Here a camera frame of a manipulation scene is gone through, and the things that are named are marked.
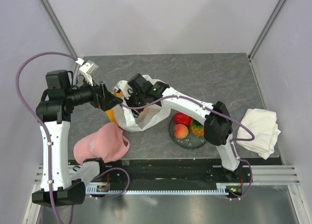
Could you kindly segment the white plastic bag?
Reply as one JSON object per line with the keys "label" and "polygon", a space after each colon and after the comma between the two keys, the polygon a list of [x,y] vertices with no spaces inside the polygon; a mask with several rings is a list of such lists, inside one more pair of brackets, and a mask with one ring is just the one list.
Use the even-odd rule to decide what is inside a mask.
{"label": "white plastic bag", "polygon": [[[149,75],[143,75],[143,77],[150,81],[153,85],[156,84],[157,81],[162,82],[162,80],[159,79],[152,79]],[[144,131],[151,128],[166,119],[171,113],[170,108],[160,107],[156,104],[144,108],[141,113],[138,113],[137,118],[134,116],[133,112],[136,110],[131,110],[121,105],[115,106],[113,111],[118,125],[122,129],[130,132]]]}

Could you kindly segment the fake red bell pepper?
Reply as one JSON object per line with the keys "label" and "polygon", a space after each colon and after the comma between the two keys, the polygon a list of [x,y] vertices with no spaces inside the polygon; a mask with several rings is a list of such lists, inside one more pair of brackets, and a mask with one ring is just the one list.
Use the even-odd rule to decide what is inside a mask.
{"label": "fake red bell pepper", "polygon": [[188,127],[190,126],[191,121],[192,121],[192,118],[184,113],[178,112],[174,115],[174,122],[176,124],[182,124]]}

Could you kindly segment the fake peach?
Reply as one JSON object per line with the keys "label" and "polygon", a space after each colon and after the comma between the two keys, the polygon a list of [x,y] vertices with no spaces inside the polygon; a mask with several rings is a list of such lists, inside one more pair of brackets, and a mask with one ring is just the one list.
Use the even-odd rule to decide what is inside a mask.
{"label": "fake peach", "polygon": [[177,139],[184,139],[188,136],[189,130],[188,127],[183,124],[176,124],[173,128],[174,136]]}

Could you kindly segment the fake fruit green leaves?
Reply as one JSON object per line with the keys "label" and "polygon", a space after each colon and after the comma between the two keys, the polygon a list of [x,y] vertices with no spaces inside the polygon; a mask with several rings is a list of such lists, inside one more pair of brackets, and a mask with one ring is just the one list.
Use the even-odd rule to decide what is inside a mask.
{"label": "fake fruit green leaves", "polygon": [[195,119],[191,120],[190,127],[193,135],[195,135],[196,137],[204,136],[204,126]]}

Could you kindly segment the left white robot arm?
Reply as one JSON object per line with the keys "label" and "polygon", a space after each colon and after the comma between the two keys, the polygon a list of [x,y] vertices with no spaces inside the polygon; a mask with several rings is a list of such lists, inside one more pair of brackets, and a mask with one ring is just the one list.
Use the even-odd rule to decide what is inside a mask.
{"label": "left white robot arm", "polygon": [[86,188],[94,179],[105,180],[104,165],[120,159],[128,150],[126,140],[116,123],[81,139],[74,147],[74,156],[81,168],[70,175],[68,169],[68,133],[71,114],[76,106],[90,103],[108,111],[123,100],[109,92],[103,82],[78,87],[70,83],[67,70],[46,74],[47,90],[36,108],[43,140],[43,176],[40,190],[32,194],[33,203],[44,206],[80,205]]}

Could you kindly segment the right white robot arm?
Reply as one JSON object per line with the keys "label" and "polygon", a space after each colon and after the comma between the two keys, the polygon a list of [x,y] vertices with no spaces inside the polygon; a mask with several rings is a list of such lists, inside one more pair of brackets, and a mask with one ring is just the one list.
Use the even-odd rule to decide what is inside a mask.
{"label": "right white robot arm", "polygon": [[242,164],[236,149],[230,144],[233,139],[233,121],[224,103],[218,101],[212,104],[196,100],[162,81],[152,83],[141,74],[134,75],[120,89],[127,106],[133,110],[142,112],[145,105],[156,104],[196,120],[204,127],[205,140],[216,146],[224,168],[224,178],[234,182],[241,176]]}

